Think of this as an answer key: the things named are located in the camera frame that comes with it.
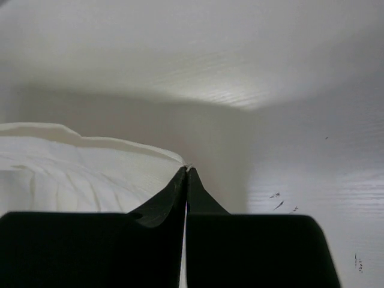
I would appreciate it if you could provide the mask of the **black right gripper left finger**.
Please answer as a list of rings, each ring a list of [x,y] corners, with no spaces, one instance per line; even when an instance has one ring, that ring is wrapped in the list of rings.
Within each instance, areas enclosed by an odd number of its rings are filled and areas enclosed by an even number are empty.
[[[187,170],[129,213],[9,212],[2,287],[178,287]]]

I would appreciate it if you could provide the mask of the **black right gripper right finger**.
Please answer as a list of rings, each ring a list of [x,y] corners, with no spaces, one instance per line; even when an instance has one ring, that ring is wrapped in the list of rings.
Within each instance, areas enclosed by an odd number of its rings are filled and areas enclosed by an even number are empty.
[[[188,287],[339,287],[324,233],[307,215],[231,214],[187,173]]]

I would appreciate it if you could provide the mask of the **white pleated skirt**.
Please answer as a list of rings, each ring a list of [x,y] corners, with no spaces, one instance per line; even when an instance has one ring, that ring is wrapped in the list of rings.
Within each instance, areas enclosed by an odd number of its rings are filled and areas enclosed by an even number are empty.
[[[130,212],[184,166],[174,152],[61,124],[2,124],[1,214]]]

